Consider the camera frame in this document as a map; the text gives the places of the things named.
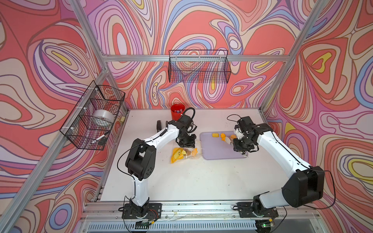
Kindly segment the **orange duck shaped cookie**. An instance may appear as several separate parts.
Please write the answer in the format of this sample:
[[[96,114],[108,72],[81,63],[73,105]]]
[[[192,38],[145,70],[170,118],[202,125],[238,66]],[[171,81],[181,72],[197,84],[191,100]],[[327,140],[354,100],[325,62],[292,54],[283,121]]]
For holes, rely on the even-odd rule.
[[[225,141],[225,139],[226,139],[226,135],[225,135],[224,133],[221,133],[221,134],[220,134],[220,137],[221,137],[221,140],[222,140],[222,141]]]

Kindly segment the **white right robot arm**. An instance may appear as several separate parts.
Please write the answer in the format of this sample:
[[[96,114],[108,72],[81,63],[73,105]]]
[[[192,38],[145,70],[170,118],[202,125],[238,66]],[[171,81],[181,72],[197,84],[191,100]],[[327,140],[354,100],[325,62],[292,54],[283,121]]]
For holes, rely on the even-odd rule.
[[[291,151],[268,124],[254,124],[249,116],[242,117],[235,125],[235,135],[234,151],[248,154],[263,148],[288,177],[280,189],[254,196],[251,204],[254,215],[262,217],[275,207],[299,207],[323,197],[325,171]]]

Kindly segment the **clear resealable bag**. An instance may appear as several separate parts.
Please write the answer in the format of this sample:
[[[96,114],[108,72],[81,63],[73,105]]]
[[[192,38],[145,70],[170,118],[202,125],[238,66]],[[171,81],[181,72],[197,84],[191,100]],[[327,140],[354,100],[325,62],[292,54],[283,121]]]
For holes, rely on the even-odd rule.
[[[173,148],[170,162],[171,164],[179,163],[187,159],[199,159],[202,157],[201,142],[196,141],[195,148]]]

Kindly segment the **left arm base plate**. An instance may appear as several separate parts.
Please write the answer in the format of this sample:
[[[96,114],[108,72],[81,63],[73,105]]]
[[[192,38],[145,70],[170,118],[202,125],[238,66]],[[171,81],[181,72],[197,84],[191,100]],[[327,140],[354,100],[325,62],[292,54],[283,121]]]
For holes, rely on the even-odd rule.
[[[133,203],[126,203],[122,208],[122,219],[150,219],[161,217],[162,203],[146,203],[139,207]]]

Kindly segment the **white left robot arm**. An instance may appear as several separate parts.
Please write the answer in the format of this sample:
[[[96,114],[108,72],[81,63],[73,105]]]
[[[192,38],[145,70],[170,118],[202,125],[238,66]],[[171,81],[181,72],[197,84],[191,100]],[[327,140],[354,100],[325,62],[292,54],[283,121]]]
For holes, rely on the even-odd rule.
[[[182,114],[179,120],[166,123],[164,129],[145,139],[136,139],[125,162],[128,174],[134,179],[134,197],[124,206],[124,212],[137,218],[144,218],[150,212],[148,195],[148,178],[155,168],[157,150],[171,141],[181,148],[195,148],[197,126],[194,116]]]

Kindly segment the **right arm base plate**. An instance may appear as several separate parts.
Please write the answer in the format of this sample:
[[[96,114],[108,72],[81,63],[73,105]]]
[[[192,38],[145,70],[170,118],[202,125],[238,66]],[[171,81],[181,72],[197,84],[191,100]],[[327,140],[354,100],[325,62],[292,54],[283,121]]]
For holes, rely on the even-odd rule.
[[[264,208],[257,201],[238,202],[233,209],[239,212],[241,218],[277,218],[279,216],[276,208]]]

